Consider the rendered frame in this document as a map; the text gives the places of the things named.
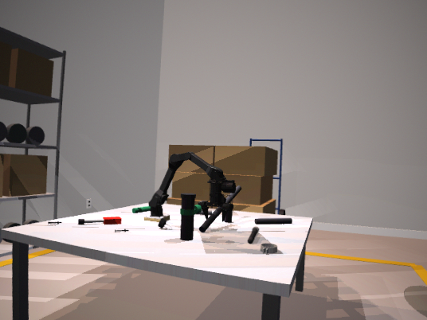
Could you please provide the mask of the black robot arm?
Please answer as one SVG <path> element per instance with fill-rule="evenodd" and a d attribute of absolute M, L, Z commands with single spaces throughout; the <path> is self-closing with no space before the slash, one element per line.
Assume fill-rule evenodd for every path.
<path fill-rule="evenodd" d="M 220 193 L 221 191 L 223 191 L 223 193 L 235 193 L 236 184 L 234 180 L 227 180 L 223 174 L 222 169 L 210 165 L 208 162 L 199 158 L 194 152 L 187 152 L 184 154 L 172 154 L 169 159 L 169 168 L 162 181 L 162 184 L 152 196 L 152 200 L 148 203 L 149 207 L 151 207 L 150 217 L 163 216 L 162 205 L 169 196 L 167 194 L 167 190 L 170 186 L 170 183 L 174 177 L 176 170 L 186 160 L 191 160 L 194 164 L 201 167 L 210 176 L 210 180 L 207 182 L 211 183 L 210 192 Z"/>

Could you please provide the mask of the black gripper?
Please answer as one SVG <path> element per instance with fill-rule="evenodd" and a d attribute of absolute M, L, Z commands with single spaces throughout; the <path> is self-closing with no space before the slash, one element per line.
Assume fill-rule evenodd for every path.
<path fill-rule="evenodd" d="M 202 207 L 202 211 L 203 211 L 206 219 L 208 219 L 208 209 L 209 209 L 209 207 L 207 207 L 207 206 L 222 207 L 223 208 L 223 210 L 222 210 L 222 222 L 224 222 L 227 212 L 229 210 L 233 209 L 232 203 L 222 204 L 221 196 L 222 196 L 221 192 L 220 193 L 210 192 L 210 203 L 208 201 L 199 201 L 198 202 L 198 205 L 200 205 Z"/>

